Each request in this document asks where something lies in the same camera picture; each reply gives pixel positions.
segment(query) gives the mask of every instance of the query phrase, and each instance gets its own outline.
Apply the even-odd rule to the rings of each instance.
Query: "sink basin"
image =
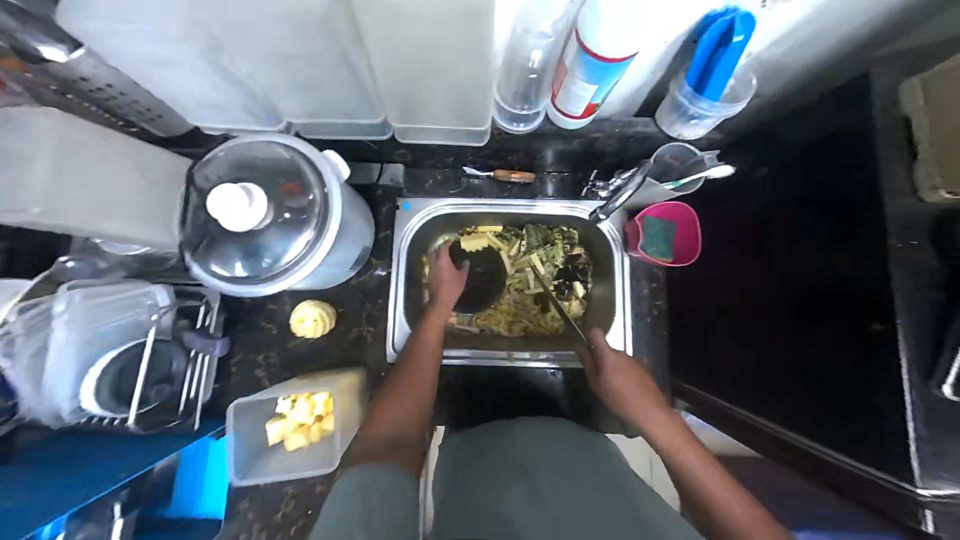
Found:
[[[623,214],[616,213],[600,224],[590,223],[590,212],[602,201],[399,199],[397,204],[387,320],[389,361],[396,360],[426,308],[423,256],[463,227],[522,228],[525,223],[566,226],[580,234],[593,260],[593,287],[582,326],[602,329],[611,346],[633,353],[630,261],[621,236]],[[444,364],[580,367],[573,344],[567,336],[505,337],[450,328],[444,339]]]

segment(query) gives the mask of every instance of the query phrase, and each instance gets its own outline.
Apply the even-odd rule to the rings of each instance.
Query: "bottle label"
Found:
[[[635,56],[636,53],[620,59],[602,57],[588,49],[580,39],[580,32],[574,29],[553,78],[550,99],[554,108],[574,120],[590,118],[603,105]]]

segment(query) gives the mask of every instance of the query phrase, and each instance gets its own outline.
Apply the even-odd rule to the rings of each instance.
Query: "green sponge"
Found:
[[[640,251],[660,262],[673,262],[673,236],[677,232],[677,224],[668,219],[645,215],[640,229],[643,231]]]

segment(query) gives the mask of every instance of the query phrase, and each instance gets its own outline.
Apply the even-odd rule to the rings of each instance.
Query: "black bowl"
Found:
[[[450,244],[450,258],[458,267],[470,262],[467,286],[453,310],[458,313],[477,313],[492,306],[507,286],[507,268],[500,252],[487,247],[480,251],[467,252],[460,242]]]

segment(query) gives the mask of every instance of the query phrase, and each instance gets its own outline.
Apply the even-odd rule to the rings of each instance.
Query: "grater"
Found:
[[[46,81],[46,90],[100,116],[98,123],[126,133],[142,130],[157,136],[182,135],[193,129],[173,108],[48,16],[0,0],[0,40],[26,62],[26,73]]]

